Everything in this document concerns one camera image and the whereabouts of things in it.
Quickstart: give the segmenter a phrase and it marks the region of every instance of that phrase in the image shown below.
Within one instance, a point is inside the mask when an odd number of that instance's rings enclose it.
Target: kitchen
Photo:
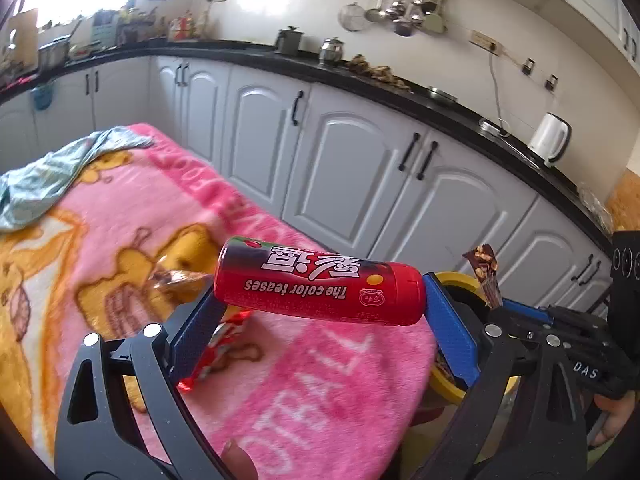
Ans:
[[[78,57],[63,49],[0,90],[0,171],[149,123],[329,250],[471,274],[462,254],[488,242],[506,297],[605,316],[610,231],[628,225],[640,178],[631,8],[434,0],[418,19],[445,28],[355,25],[353,7],[396,1],[110,1],[99,15],[119,28],[82,58],[98,9],[54,26],[43,3],[15,0],[41,7],[32,64],[71,33]],[[10,29],[3,46],[25,54]]]

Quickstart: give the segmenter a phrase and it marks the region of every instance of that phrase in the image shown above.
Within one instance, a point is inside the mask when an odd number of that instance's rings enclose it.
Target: red cylindrical container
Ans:
[[[223,247],[214,293],[245,308],[354,323],[411,325],[426,307],[422,276],[411,266],[244,237]]]

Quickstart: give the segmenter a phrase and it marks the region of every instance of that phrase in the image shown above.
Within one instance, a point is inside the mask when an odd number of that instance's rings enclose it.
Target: silver screw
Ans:
[[[489,336],[489,337],[500,337],[502,335],[502,329],[494,324],[489,324],[487,326],[484,327],[484,332]]]
[[[549,334],[548,336],[546,336],[546,343],[549,346],[553,346],[554,348],[556,348],[560,346],[560,339],[555,334]]]
[[[161,330],[162,327],[158,325],[158,323],[151,323],[145,326],[145,329],[142,331],[142,333],[145,335],[145,337],[155,337],[160,333]]]
[[[97,335],[97,333],[95,333],[95,332],[91,332],[90,334],[87,334],[86,336],[84,336],[84,344],[86,346],[93,346],[99,340],[100,340],[100,336]]]

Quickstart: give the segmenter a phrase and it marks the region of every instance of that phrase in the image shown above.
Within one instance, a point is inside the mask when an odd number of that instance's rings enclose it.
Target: black countertop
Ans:
[[[578,198],[575,184],[555,168],[546,168],[542,160],[516,137],[507,139],[483,135],[478,127],[479,114],[460,104],[447,107],[429,98],[420,85],[407,83],[414,93],[393,88],[370,78],[355,75],[345,67],[318,66],[315,54],[300,52],[297,57],[281,56],[269,47],[239,41],[208,43],[167,43],[163,40],[117,48],[85,60],[68,63],[47,74],[15,84],[0,92],[0,104],[11,97],[52,78],[85,70],[101,63],[139,56],[176,56],[225,61],[268,72],[290,76],[311,83],[318,82],[370,99],[432,126],[472,147],[513,173],[540,193],[571,219],[605,254],[611,253],[611,238],[591,217]]]

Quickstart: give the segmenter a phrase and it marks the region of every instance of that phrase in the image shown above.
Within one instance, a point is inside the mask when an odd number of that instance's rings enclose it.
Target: pink blanket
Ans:
[[[127,336],[171,312],[146,282],[158,258],[211,270],[232,235],[318,248],[153,127],[132,129],[155,145],[94,162],[37,225],[0,238],[4,275],[15,276],[11,308],[0,310],[0,358],[11,363],[0,367],[0,401],[49,464],[82,338]],[[386,327],[258,312],[241,338],[263,359],[233,362],[184,396],[212,446],[234,437],[260,480],[377,479],[434,359],[425,320]],[[166,458],[140,393],[127,389],[150,451]]]

